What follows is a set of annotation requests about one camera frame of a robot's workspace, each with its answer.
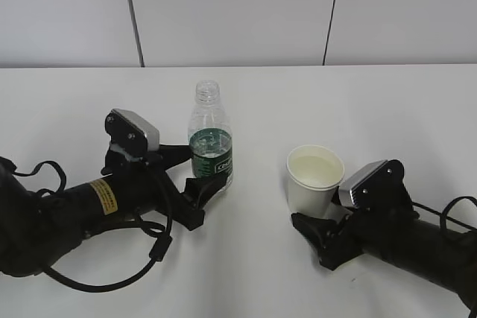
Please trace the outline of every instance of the white table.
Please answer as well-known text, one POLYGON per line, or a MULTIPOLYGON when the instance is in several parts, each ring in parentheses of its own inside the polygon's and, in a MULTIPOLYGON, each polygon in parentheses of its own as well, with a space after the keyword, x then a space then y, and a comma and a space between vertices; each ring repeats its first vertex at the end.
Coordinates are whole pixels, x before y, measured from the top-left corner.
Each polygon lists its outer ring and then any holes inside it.
MULTIPOLYGON (((213 69, 2 69, 0 154, 21 171, 57 160, 69 186, 99 177, 105 115, 131 109, 162 142, 186 143, 195 83, 221 84, 232 119, 234 182, 206 207, 205 224, 179 224, 162 264, 114 293, 78 293, 45 275, 0 278, 0 315, 35 318, 466 317, 454 294, 363 255, 331 273, 294 230, 285 199, 285 158, 325 145, 347 176, 377 159, 400 159, 414 200, 441 210, 477 191, 477 66, 213 69)), ((181 187, 190 164, 171 172, 181 187)), ((23 179, 55 187, 53 171, 23 179)), ((453 216, 477 223, 462 204, 453 216)), ((161 218, 159 214, 151 217, 161 218)), ((425 218, 436 222, 432 216, 425 218)), ((135 273, 151 239, 139 230, 89 240, 55 267, 90 284, 135 273)))

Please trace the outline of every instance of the paper cup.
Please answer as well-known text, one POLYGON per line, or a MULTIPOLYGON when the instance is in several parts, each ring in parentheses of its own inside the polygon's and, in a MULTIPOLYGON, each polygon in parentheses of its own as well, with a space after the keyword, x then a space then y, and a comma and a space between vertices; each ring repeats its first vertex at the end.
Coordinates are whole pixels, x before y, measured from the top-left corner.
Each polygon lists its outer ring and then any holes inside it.
POLYGON ((344 176, 341 159, 325 147, 303 145, 290 152, 286 167, 291 212, 322 218, 344 176))

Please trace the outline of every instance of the clear plastic bottle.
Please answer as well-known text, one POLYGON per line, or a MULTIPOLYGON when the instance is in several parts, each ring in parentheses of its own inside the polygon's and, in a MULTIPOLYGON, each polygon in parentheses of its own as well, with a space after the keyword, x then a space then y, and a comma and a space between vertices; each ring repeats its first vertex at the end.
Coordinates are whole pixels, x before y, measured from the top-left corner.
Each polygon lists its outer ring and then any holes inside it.
POLYGON ((199 82, 195 89, 195 103, 188 131, 192 170, 197 178, 228 173, 225 190, 233 177, 232 130, 218 83, 212 80, 199 82))

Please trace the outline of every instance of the black cable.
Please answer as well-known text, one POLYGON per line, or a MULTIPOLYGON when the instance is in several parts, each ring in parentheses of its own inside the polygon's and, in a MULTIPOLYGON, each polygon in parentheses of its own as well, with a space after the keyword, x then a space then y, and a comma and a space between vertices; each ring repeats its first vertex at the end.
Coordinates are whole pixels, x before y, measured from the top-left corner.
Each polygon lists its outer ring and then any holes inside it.
MULTIPOLYGON (((452 210, 452 208, 457 204, 458 202, 462 200, 470 200, 472 204, 474 204, 477 207, 477 199, 474 197, 456 197, 453 201, 451 201, 449 204, 446 205, 444 210, 442 212, 438 212, 437 210, 431 209, 428 206, 425 206, 423 204, 415 203, 413 202, 412 205, 416 206, 418 208, 424 209, 432 214, 435 214, 439 217, 439 226, 440 226, 440 232, 441 234, 451 240, 451 238, 448 235, 448 229, 447 229, 447 221, 452 221, 453 223, 458 224, 459 226, 462 226, 470 231, 477 232, 477 229, 471 225, 467 225, 466 223, 463 223, 459 220, 456 220, 452 217, 449 217, 449 213, 452 210)), ((477 299, 474 301, 472 308, 470 309, 470 313, 468 318, 477 318, 477 299)))
MULTIPOLYGON (((18 173, 17 171, 14 171, 12 174, 17 176, 17 177, 32 177, 33 175, 38 174, 38 172, 40 171, 42 166, 45 165, 45 164, 48 164, 51 167, 53 167, 53 169, 55 169, 55 171, 58 173, 58 176, 60 177, 60 186, 58 187, 58 189, 55 192, 60 193, 61 191, 65 190, 65 187, 66 187, 65 171, 60 167, 60 165, 58 163, 54 162, 53 160, 45 160, 44 162, 38 163, 35 166, 35 168, 32 170, 31 173, 26 174, 26 173, 18 173)), ((51 190, 48 190, 48 189, 41 189, 41 190, 45 191, 45 192, 48 192, 48 193, 52 192, 51 190)))
POLYGON ((447 235, 447 220, 448 220, 448 215, 449 212, 452 210, 452 208, 457 204, 459 201, 462 201, 464 199, 470 200, 472 204, 474 204, 477 207, 477 199, 474 197, 456 197, 453 201, 451 201, 445 209, 442 211, 442 214, 440 214, 440 232, 442 235, 444 235, 446 238, 449 238, 447 235))
MULTIPOLYGON (((431 209, 431 208, 429 208, 428 206, 425 206, 425 205, 423 205, 423 204, 419 204, 419 203, 413 202, 412 205, 413 205, 413 206, 416 206, 417 208, 421 208, 421 209, 423 209, 423 210, 426 210, 427 212, 430 212, 431 214, 437 215, 437 216, 439 216, 439 217, 442 215, 442 213, 438 212, 437 210, 431 209)), ((468 229, 468 230, 470 230, 470 231, 477 232, 477 228, 475 228, 474 226, 471 226, 471 225, 468 225, 468 224, 466 224, 466 223, 463 223, 462 221, 459 221, 459 220, 457 220, 457 219, 455 219, 455 218, 453 218, 453 217, 449 217, 449 216, 448 216, 446 219, 449 220, 449 221, 452 221, 453 223, 456 223, 456 224, 459 225, 459 226, 464 227, 465 229, 468 229)))
MULTIPOLYGON (((44 161, 39 163, 31 173, 29 174, 24 174, 24 173, 17 173, 16 171, 16 166, 11 162, 8 161, 8 164, 10 165, 9 168, 12 169, 13 175, 16 175, 18 177, 32 177, 33 175, 37 174, 40 169, 42 168, 43 165, 48 164, 55 171, 58 173, 58 176, 60 177, 60 187, 55 191, 51 191, 49 189, 41 189, 37 192, 37 196, 41 197, 42 195, 49 193, 49 194, 58 194, 64 191, 66 187, 66 174, 64 170, 60 167, 60 165, 54 161, 44 161)), ((151 260, 135 275, 131 276, 128 279, 125 279, 120 282, 112 283, 112 284, 105 284, 105 285, 90 285, 90 284, 84 284, 81 282, 77 282, 73 279, 70 279, 58 271, 56 271, 54 268, 48 266, 47 264, 44 264, 41 262, 40 259, 37 257, 34 257, 34 260, 37 262, 38 266, 42 269, 42 271, 50 278, 53 280, 64 284, 67 287, 70 287, 74 290, 79 290, 82 292, 87 292, 87 293, 104 293, 104 292, 111 292, 113 290, 119 290, 123 287, 126 287, 139 279, 141 279, 147 272, 151 270, 151 268, 154 266, 154 264, 158 261, 162 260, 162 257, 165 254, 165 251, 167 250, 168 246, 165 248, 163 247, 162 250, 160 249, 160 253, 156 253, 156 246, 159 245, 159 248, 161 245, 169 245, 170 244, 170 236, 171 236, 171 230, 172 230, 172 205, 171 201, 169 199, 169 195, 167 190, 165 189, 165 186, 163 183, 159 180, 156 175, 148 171, 151 179, 154 181, 154 184, 156 187, 159 189, 159 195, 162 197, 162 199, 165 201, 165 207, 166 207, 166 216, 167 216, 167 224, 164 227, 160 223, 155 223, 152 221, 144 221, 140 215, 137 215, 135 217, 135 221, 124 221, 120 223, 106 223, 103 224, 102 226, 98 226, 92 230, 92 235, 99 235, 103 232, 106 231, 112 231, 112 230, 117 230, 117 229, 131 229, 131 228, 139 228, 143 232, 147 233, 148 235, 156 238, 156 243, 153 245, 153 249, 149 253, 149 256, 151 257, 151 260), (160 241, 163 238, 163 235, 168 238, 168 240, 160 241)), ((167 173, 165 171, 161 171, 160 174, 163 176, 167 177, 167 173)))
MULTIPOLYGON (((131 229, 131 228, 141 229, 143 226, 148 228, 154 228, 154 229, 164 229, 163 225, 161 225, 160 223, 152 222, 152 221, 142 221, 141 223, 137 223, 135 221, 126 221, 123 223, 113 223, 113 224, 106 224, 103 226, 99 226, 96 231, 93 231, 93 234, 99 235, 103 232, 117 230, 117 229, 131 229)), ((129 286, 130 284, 138 281, 140 278, 144 277, 144 275, 147 272, 151 270, 151 268, 154 266, 156 262, 157 262, 156 259, 152 258, 138 273, 131 276, 130 278, 120 282, 99 285, 99 286, 77 282, 73 279, 70 279, 62 275, 61 273, 59 273, 58 271, 56 271, 55 269, 53 269, 52 267, 48 265, 41 264, 40 267, 42 271, 48 277, 74 290, 79 290, 79 291, 87 292, 87 293, 104 293, 104 292, 111 292, 113 290, 119 290, 121 288, 129 286)))

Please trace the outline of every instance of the cup rim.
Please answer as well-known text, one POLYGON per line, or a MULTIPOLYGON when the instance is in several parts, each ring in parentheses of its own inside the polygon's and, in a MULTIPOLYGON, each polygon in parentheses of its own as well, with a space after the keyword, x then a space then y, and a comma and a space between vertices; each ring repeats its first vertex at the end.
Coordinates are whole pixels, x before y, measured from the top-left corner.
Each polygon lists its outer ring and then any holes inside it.
POLYGON ((303 144, 303 145, 300 145, 300 146, 295 147, 294 149, 292 149, 291 152, 287 155, 287 158, 286 158, 286 169, 287 169, 287 172, 288 172, 288 176, 290 178, 292 178, 294 182, 296 182, 299 186, 301 186, 303 188, 307 188, 307 189, 313 190, 313 191, 328 191, 329 189, 336 188, 337 186, 340 185, 340 183, 343 181, 343 178, 344 178, 344 163, 343 163, 343 160, 341 160, 341 158, 334 151, 332 151, 331 149, 329 149, 327 147, 324 147, 323 145, 319 145, 319 144, 303 144), (299 149, 304 148, 304 147, 317 147, 317 148, 324 149, 324 150, 328 151, 329 153, 331 153, 339 161, 339 163, 341 165, 341 178, 335 184, 328 185, 326 187, 319 187, 319 188, 316 187, 316 186, 310 186, 310 185, 304 184, 303 182, 299 181, 299 179, 296 178, 296 176, 293 175, 293 173, 291 172, 290 156, 296 150, 299 150, 299 149))

